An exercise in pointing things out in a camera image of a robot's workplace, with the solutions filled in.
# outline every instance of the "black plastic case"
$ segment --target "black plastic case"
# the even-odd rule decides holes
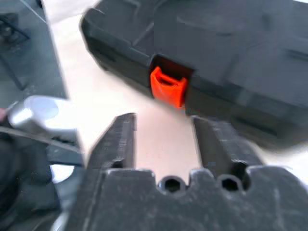
[[[292,0],[104,0],[81,22],[97,62],[152,95],[150,73],[185,77],[189,115],[263,144],[307,137],[308,7]]]

